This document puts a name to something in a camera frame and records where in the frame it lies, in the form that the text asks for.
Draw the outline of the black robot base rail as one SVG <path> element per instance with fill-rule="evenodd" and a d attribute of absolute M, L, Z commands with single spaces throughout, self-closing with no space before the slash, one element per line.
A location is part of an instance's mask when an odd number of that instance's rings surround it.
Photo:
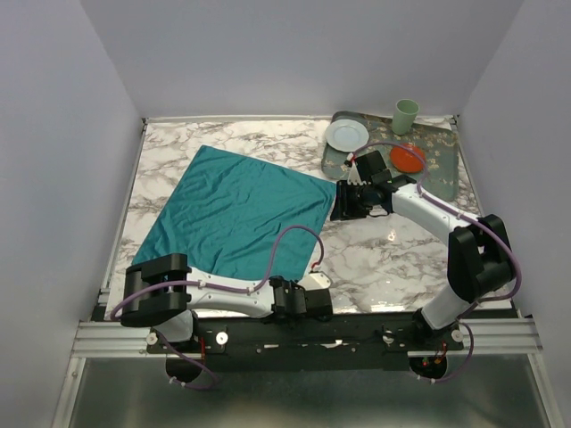
<path fill-rule="evenodd" d="M 202 317 L 178 351 L 216 373 L 246 371 L 408 370 L 410 360 L 464 350 L 455 325 L 424 336 L 411 312 L 335 314 L 328 319 Z"/>

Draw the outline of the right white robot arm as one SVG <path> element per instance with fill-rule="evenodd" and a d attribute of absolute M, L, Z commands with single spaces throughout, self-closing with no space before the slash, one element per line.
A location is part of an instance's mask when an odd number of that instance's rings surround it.
<path fill-rule="evenodd" d="M 367 218 L 374 208 L 405 217 L 447 245 L 448 284 L 412 317 L 410 338 L 423 350 L 473 307 L 520 278 L 503 220 L 464 213 L 407 175 L 394 177 L 378 151 L 346 161 L 349 180 L 335 184 L 332 221 Z"/>

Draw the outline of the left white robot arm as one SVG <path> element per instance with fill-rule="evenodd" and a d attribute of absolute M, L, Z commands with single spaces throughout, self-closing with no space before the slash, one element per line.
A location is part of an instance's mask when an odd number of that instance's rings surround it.
<path fill-rule="evenodd" d="M 151 327 L 179 352 L 197 343 L 198 309 L 229 311 L 271 322 L 304 318 L 328 320 L 334 315 L 330 279 L 310 272 L 299 281 L 265 276 L 246 281 L 207 274 L 173 253 L 126 270 L 123 300 L 111 319 L 126 327 Z"/>

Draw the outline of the teal cloth napkin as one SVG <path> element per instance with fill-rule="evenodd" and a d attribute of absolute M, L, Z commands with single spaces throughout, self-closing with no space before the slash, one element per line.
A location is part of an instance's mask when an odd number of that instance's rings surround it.
<path fill-rule="evenodd" d="M 181 253 L 216 276 L 299 279 L 334 199 L 331 182 L 202 146 L 133 261 Z"/>

